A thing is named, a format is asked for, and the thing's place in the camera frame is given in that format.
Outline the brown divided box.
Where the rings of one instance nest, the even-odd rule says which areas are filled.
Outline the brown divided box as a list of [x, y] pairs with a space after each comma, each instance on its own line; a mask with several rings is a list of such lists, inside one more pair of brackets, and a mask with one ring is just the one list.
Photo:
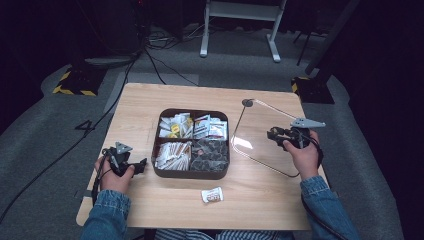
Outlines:
[[[156, 160], [156, 157], [159, 153], [159, 149], [160, 149], [161, 144], [166, 143], [166, 142], [188, 142], [188, 141], [191, 141], [192, 144], [193, 144], [196, 140], [200, 140], [200, 139], [194, 139], [193, 135], [189, 139], [161, 138], [159, 136], [160, 118], [161, 117], [172, 117], [175, 114], [179, 114], [179, 113], [189, 113], [190, 116], [193, 119], [193, 122], [198, 117], [210, 114], [212, 117], [219, 118], [219, 119], [224, 120], [228, 123], [228, 117], [224, 113], [219, 112], [219, 111], [194, 110], [194, 109], [175, 109], [175, 108], [168, 108], [168, 109], [163, 110], [162, 113], [159, 115], [159, 122], [157, 124], [155, 140], [154, 140], [154, 145], [153, 145], [153, 150], [152, 150], [151, 161], [152, 161], [154, 172], [158, 176], [164, 177], [164, 178], [202, 179], [202, 180], [218, 180], [218, 179], [223, 178], [226, 175], [227, 170], [228, 170], [229, 165], [230, 165], [230, 151], [229, 151], [229, 165], [222, 172], [191, 171], [190, 166], [189, 166], [189, 169], [186, 170], [186, 171], [160, 170], [160, 169], [155, 167], [155, 160]], [[228, 137], [227, 137], [227, 140], [225, 142], [227, 143], [227, 146], [228, 146], [228, 149], [229, 149], [229, 125], [228, 125]]]

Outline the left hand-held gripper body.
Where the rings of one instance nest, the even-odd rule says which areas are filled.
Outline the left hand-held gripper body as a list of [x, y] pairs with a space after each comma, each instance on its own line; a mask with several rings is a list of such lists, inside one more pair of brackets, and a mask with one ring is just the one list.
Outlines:
[[129, 167], [128, 159], [131, 150], [132, 147], [121, 142], [116, 142], [115, 146], [103, 149], [102, 154], [109, 157], [112, 171], [122, 177]]

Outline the clear lid with dark knob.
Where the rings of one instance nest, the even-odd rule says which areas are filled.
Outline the clear lid with dark knob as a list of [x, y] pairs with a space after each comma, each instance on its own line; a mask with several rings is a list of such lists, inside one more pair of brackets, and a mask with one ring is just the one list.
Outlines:
[[272, 127], [290, 128], [295, 116], [258, 99], [244, 99], [231, 144], [240, 155], [286, 177], [299, 175], [291, 155], [267, 138]]

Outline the pile of dark grey packets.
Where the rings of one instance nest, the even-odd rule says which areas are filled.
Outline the pile of dark grey packets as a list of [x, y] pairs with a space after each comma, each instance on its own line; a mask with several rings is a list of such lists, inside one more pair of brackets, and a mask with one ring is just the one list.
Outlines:
[[229, 149], [225, 141], [200, 139], [192, 144], [191, 171], [222, 172], [229, 165]]

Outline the white metal desk frame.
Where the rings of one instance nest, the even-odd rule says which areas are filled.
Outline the white metal desk frame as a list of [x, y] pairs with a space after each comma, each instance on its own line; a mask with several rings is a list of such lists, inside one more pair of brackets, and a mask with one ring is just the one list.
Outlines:
[[265, 6], [206, 0], [204, 10], [204, 30], [199, 55], [203, 58], [208, 55], [209, 22], [211, 17], [260, 20], [273, 23], [272, 32], [266, 35], [266, 41], [273, 61], [279, 63], [281, 61], [281, 57], [276, 47], [275, 38], [283, 17], [286, 3], [287, 0], [281, 0], [278, 6]]

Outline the striped clothing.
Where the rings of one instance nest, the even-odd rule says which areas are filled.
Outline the striped clothing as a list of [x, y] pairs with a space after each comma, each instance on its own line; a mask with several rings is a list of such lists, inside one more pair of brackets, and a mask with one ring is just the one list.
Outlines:
[[295, 240], [295, 237], [290, 231], [159, 229], [154, 240]]

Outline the black stand base striped edge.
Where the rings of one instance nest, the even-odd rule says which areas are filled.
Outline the black stand base striped edge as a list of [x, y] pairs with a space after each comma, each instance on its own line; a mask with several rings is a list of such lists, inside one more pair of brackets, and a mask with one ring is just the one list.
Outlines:
[[314, 78], [294, 77], [291, 87], [302, 103], [334, 104], [327, 85]]
[[105, 69], [74, 70], [69, 67], [53, 89], [55, 94], [97, 96]]

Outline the person's left hand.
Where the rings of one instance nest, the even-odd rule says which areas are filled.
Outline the person's left hand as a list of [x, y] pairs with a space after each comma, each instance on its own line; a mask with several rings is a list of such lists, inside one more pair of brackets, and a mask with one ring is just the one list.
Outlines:
[[113, 190], [122, 194], [127, 193], [135, 170], [133, 166], [130, 166], [123, 176], [118, 176], [111, 170], [109, 161], [102, 158], [95, 162], [95, 169], [100, 174], [101, 190]]

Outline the pile of white yellow packets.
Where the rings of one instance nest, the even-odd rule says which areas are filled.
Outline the pile of white yellow packets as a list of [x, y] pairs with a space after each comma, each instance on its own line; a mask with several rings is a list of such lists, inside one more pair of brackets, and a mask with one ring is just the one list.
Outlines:
[[193, 119], [189, 113], [179, 113], [172, 117], [161, 117], [159, 136], [161, 138], [189, 139], [193, 135]]

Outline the dark slanted stand pole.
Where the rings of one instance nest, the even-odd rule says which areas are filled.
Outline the dark slanted stand pole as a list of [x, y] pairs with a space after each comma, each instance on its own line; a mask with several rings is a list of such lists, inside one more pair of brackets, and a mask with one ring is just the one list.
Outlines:
[[335, 50], [336, 40], [346, 23], [351, 18], [359, 2], [360, 0], [349, 0], [348, 4], [336, 20], [329, 35], [326, 37], [323, 44], [319, 48], [317, 54], [312, 58], [304, 70], [307, 75], [310, 75], [316, 68], [319, 69], [318, 74], [324, 76], [331, 75], [331, 72], [337, 65], [337, 57], [339, 56]]

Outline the pile of white brown sticks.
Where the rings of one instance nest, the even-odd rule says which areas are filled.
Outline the pile of white brown sticks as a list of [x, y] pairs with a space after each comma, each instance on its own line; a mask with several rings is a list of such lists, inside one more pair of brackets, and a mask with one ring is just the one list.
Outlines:
[[161, 144], [155, 167], [160, 170], [188, 170], [191, 161], [191, 145], [191, 141]]

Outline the white and red packet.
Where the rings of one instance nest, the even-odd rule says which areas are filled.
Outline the white and red packet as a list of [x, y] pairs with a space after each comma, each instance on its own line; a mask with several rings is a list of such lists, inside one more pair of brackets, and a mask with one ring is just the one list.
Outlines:
[[204, 203], [219, 202], [224, 200], [221, 187], [201, 191], [201, 198]]

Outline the pile of white red sachets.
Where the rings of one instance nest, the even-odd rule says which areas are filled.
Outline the pile of white red sachets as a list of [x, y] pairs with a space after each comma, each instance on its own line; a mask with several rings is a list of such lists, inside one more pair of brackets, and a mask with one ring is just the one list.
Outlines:
[[209, 139], [226, 141], [228, 137], [228, 123], [210, 114], [194, 120], [194, 139]]

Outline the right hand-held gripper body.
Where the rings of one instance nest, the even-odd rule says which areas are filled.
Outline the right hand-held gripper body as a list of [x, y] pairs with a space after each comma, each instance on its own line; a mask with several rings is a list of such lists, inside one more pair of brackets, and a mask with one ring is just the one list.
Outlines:
[[310, 134], [311, 128], [325, 127], [324, 122], [318, 122], [307, 118], [296, 118], [290, 123], [289, 129], [284, 129], [284, 134], [279, 134], [282, 137], [282, 141], [277, 142], [279, 146], [282, 145], [284, 140], [288, 140], [293, 146], [298, 149], [307, 147], [310, 143], [315, 146], [318, 145], [316, 139]]

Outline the person's right hand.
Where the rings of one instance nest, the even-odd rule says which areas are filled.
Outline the person's right hand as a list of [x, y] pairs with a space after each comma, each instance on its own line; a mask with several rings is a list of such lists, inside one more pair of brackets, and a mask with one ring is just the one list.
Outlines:
[[307, 147], [298, 149], [288, 140], [283, 142], [286, 150], [291, 154], [295, 168], [300, 173], [302, 180], [318, 176], [319, 152], [317, 147], [310, 143]]

